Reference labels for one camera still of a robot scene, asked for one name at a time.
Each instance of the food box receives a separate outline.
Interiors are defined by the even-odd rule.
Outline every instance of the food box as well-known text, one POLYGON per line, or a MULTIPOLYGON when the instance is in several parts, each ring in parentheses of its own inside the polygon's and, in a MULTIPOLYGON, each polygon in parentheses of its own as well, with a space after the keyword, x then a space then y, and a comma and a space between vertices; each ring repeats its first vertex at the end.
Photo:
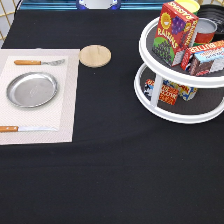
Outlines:
POLYGON ((224 48, 194 54, 190 75, 201 76, 224 68, 224 48))
POLYGON ((184 58, 181 62, 181 68, 186 71, 190 70, 193 56, 195 53, 201 52, 201 51, 215 50, 222 47, 224 47, 224 40, 187 48, 187 50, 185 51, 184 58))
MULTIPOLYGON (((144 94, 146 96, 152 96, 153 88, 154 88, 154 81, 148 79, 145 82, 145 89, 144 89, 144 94)), ((178 96, 178 90, 174 89, 172 87, 162 85, 161 92, 159 95, 159 100, 169 103, 171 105, 174 105, 178 96)))
POLYGON ((167 86, 177 89, 179 91, 178 95, 185 101, 193 99, 196 92, 198 91, 197 88, 180 85, 169 80, 163 80, 163 83, 167 86))
POLYGON ((180 64, 198 17, 176 2, 163 4, 152 50, 168 65, 180 64))

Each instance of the white placemat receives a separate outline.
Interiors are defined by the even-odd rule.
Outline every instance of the white placemat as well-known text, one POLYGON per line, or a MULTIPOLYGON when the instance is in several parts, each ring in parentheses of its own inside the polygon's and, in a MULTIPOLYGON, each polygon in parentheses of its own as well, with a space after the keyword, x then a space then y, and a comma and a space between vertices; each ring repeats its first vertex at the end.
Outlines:
POLYGON ((67 66, 68 56, 9 56, 0 75, 0 126, 47 126, 59 129, 67 66), (65 63, 58 66, 14 64, 15 60, 57 61, 60 59, 65 59, 65 63), (9 83, 17 76, 28 72, 47 72, 55 77, 59 88, 51 101, 35 108, 20 108, 8 100, 6 89, 9 83))
POLYGON ((78 54, 79 50, 68 49, 0 50, 0 72, 5 64, 4 70, 0 76, 0 101, 8 107, 8 109, 4 109, 4 113, 0 114, 0 125, 39 126, 41 123, 40 126, 58 128, 57 132, 39 131, 0 133, 0 144, 32 144, 72 141, 79 64, 78 54), (31 66, 28 66, 29 68, 19 66, 20 68, 17 71, 17 66, 15 65, 15 71, 15 67, 11 66, 11 63, 14 60, 25 60, 28 58, 30 59, 30 57, 32 57, 33 60, 41 59, 42 61, 65 58, 67 62, 64 64, 64 68, 63 66, 52 67, 44 65, 44 67, 42 67, 43 65, 41 65, 38 66, 38 68, 35 66, 35 70, 33 70, 33 67, 31 66), (41 106, 42 108, 37 107, 31 110, 17 108, 4 98, 6 97, 5 87, 14 76, 16 77, 22 73, 30 71, 44 71, 54 75, 59 83, 60 91, 52 101, 41 106))

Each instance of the metal plate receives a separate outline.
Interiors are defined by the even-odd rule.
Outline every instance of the metal plate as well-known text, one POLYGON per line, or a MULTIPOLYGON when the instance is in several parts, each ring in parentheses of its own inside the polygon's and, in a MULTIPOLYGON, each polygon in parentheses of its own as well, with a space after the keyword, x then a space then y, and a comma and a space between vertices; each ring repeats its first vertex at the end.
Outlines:
POLYGON ((7 97, 19 107, 37 107, 51 100, 57 92, 56 79, 43 72, 29 72, 15 78, 7 87, 7 97))

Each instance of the wooden coaster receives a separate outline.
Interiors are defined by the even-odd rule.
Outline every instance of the wooden coaster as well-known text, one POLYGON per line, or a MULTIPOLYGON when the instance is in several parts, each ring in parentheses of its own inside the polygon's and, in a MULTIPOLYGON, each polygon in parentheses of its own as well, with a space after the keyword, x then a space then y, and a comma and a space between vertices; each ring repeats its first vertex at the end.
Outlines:
POLYGON ((82 64, 97 68, 106 65, 111 59, 111 52, 104 46, 90 45, 83 48, 79 53, 82 64))

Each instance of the knife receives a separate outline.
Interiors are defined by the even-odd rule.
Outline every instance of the knife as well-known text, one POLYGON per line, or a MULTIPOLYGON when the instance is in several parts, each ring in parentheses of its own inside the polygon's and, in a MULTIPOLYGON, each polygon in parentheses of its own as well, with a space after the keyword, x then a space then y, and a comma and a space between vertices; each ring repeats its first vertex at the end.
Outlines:
POLYGON ((43 62, 43 61, 32 61, 32 60, 16 60, 14 63, 16 65, 60 65, 65 62, 65 59, 52 61, 52 62, 43 62))
POLYGON ((57 131, 57 129, 50 127, 0 126, 0 132, 18 132, 18 131, 57 131))

